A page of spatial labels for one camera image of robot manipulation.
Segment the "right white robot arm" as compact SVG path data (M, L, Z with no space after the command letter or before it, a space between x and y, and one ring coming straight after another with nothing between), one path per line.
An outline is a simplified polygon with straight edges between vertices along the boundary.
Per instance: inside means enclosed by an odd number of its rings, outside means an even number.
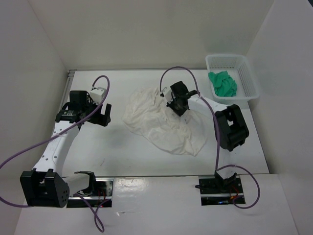
M214 180L213 183L200 188L204 190L215 188L222 193L230 190L235 182L237 173L234 172L229 177L224 176L219 173L218 166L221 149L231 152L236 147L243 145L249 136L249 130L240 107L236 104L228 106L220 104L201 96L196 90L189 91L182 81L161 90L160 96L165 98L166 106L171 108L179 117L192 110L213 119L217 141Z

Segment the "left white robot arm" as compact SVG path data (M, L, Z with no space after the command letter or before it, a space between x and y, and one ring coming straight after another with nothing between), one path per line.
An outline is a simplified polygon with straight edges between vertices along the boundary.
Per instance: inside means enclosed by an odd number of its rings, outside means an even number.
M112 106L101 113L107 89L93 87L90 92L70 91L69 101L55 118L52 140L31 171L24 171L20 183L28 206L62 208L79 191L93 195L97 190L96 177L91 171L77 171L62 177L63 166L70 147L85 122L106 127Z

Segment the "white tank top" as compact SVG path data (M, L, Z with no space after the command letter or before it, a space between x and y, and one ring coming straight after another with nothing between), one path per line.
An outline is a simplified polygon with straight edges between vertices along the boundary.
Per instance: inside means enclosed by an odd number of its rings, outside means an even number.
M191 110L179 117L166 104L157 88L138 88L130 96L122 120L130 132L165 152L196 156L209 137L208 118Z

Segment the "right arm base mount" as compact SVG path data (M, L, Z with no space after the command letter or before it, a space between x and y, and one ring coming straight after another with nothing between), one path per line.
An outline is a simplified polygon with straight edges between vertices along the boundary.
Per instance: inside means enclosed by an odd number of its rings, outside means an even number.
M223 179L217 173L214 176L200 177L195 188L200 192L202 206L245 204L241 179L235 173Z

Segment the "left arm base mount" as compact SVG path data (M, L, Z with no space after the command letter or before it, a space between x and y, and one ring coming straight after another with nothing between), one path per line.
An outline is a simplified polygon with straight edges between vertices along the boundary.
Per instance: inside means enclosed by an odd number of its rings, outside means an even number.
M111 208L113 184L113 178L97 177L92 187L81 189L77 194L84 197L93 208L97 208L98 206L101 208ZM67 208L87 207L87 204L78 196L70 197L67 203Z

